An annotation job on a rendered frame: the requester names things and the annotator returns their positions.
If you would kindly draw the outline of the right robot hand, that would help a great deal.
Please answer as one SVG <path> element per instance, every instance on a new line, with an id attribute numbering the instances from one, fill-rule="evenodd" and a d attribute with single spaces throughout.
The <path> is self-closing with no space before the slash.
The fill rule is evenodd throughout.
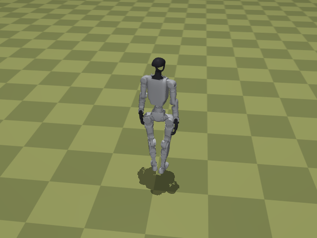
<path id="1" fill-rule="evenodd" d="M 177 130 L 177 128 L 178 128 L 178 119 L 174 119 L 174 122 L 173 122 L 174 124 L 175 124 L 175 127 L 174 127 L 174 132 L 172 132 L 172 134 L 171 135 L 174 135 L 175 133 L 176 133 L 176 130 Z"/>

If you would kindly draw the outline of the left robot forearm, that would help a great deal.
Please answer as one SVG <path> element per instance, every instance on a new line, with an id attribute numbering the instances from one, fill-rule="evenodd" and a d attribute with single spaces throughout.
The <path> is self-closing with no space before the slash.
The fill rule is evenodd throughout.
<path id="1" fill-rule="evenodd" d="M 142 110 L 142 111 L 144 112 L 145 100 L 146 100 L 146 99 L 142 99 L 142 98 L 141 98 L 141 92 L 140 92 L 138 112 L 139 112 L 139 110 Z"/>

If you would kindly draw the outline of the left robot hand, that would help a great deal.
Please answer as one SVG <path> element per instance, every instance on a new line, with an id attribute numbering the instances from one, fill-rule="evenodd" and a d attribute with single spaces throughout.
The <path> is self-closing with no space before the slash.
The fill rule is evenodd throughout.
<path id="1" fill-rule="evenodd" d="M 143 122 L 143 111 L 142 110 L 139 110 L 139 117 L 140 117 L 140 121 L 141 121 L 141 124 L 145 125 L 145 123 Z"/>

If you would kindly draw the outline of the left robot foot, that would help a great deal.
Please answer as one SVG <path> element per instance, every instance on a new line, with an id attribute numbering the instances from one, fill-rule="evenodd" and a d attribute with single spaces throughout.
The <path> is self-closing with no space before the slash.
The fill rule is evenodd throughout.
<path id="1" fill-rule="evenodd" d="M 153 170 L 153 171 L 157 171 L 157 170 L 158 170 L 158 168 L 157 168 L 157 162 L 156 162 L 156 165 L 155 165 L 155 164 L 153 165 L 152 160 L 151 160 L 151 166 L 152 166 L 152 170 Z"/>

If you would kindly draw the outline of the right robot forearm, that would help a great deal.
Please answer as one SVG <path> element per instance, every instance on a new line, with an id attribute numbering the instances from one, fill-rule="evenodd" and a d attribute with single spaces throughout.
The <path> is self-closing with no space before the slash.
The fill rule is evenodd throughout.
<path id="1" fill-rule="evenodd" d="M 174 119 L 178 119 L 179 122 L 179 112 L 178 112 L 178 99 L 175 101 L 175 106 L 172 106 L 172 114 L 173 114 L 173 121 Z"/>

